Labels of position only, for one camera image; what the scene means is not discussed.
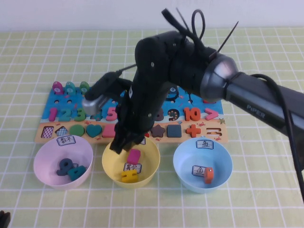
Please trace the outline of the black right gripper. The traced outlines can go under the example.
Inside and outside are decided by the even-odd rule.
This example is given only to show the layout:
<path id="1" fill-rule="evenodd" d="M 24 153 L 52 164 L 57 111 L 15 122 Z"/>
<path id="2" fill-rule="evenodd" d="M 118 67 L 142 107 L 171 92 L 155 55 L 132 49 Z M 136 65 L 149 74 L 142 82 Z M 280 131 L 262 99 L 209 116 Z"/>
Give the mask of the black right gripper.
<path id="1" fill-rule="evenodd" d="M 126 143 L 140 144 L 153 127 L 171 87 L 170 82 L 147 81 L 135 78 L 118 108 L 118 123 L 110 150 L 120 154 Z"/>

